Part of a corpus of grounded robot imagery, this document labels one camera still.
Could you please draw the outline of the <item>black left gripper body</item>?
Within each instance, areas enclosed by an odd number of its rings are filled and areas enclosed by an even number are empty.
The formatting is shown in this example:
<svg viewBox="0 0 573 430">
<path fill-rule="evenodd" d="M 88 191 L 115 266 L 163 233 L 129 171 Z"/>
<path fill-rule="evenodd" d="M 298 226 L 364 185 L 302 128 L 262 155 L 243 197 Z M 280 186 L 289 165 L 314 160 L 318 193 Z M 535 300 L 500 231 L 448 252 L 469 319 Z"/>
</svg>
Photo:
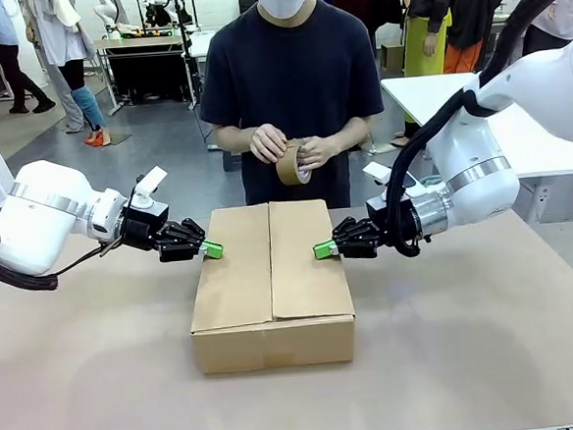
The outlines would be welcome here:
<svg viewBox="0 0 573 430">
<path fill-rule="evenodd" d="M 147 209 L 126 205 L 120 227 L 122 245 L 138 250 L 154 250 L 156 235 L 168 222 L 169 213 L 169 205 L 159 201 L 154 201 Z"/>
</svg>

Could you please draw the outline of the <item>person's left hand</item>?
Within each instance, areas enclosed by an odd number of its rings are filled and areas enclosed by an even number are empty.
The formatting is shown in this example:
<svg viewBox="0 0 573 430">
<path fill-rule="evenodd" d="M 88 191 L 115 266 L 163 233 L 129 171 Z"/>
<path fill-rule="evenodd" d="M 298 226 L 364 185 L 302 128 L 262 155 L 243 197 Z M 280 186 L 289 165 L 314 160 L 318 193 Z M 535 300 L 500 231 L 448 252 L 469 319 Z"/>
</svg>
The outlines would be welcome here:
<svg viewBox="0 0 573 430">
<path fill-rule="evenodd" d="M 297 165 L 306 170 L 324 166 L 337 153 L 336 145 L 327 137 L 306 137 L 297 149 Z"/>
</svg>

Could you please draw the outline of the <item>person's right hand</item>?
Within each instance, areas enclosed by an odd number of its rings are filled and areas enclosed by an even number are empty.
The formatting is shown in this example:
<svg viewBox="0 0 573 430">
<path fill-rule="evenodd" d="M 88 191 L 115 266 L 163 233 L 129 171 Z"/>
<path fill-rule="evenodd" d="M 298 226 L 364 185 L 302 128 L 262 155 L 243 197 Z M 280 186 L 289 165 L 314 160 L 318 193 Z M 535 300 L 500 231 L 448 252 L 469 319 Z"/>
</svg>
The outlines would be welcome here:
<svg viewBox="0 0 573 430">
<path fill-rule="evenodd" d="M 263 163 L 277 164 L 287 150 L 288 140 L 284 133 L 271 124 L 253 128 L 250 134 L 249 149 Z"/>
</svg>

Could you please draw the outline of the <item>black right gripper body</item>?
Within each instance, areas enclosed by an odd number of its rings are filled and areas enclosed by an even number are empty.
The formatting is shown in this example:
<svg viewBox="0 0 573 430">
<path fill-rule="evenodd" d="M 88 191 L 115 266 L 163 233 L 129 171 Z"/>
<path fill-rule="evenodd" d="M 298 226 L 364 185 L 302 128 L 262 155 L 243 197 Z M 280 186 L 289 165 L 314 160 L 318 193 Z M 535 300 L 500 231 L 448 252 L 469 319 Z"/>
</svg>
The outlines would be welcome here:
<svg viewBox="0 0 573 430">
<path fill-rule="evenodd" d="M 392 247 L 392 239 L 396 235 L 401 235 L 405 242 L 415 240 L 418 236 L 414 207 L 409 199 L 399 202 L 400 220 L 394 225 L 388 218 L 388 205 L 380 195 L 368 199 L 366 205 L 368 217 L 379 229 L 380 240 L 383 245 Z"/>
</svg>

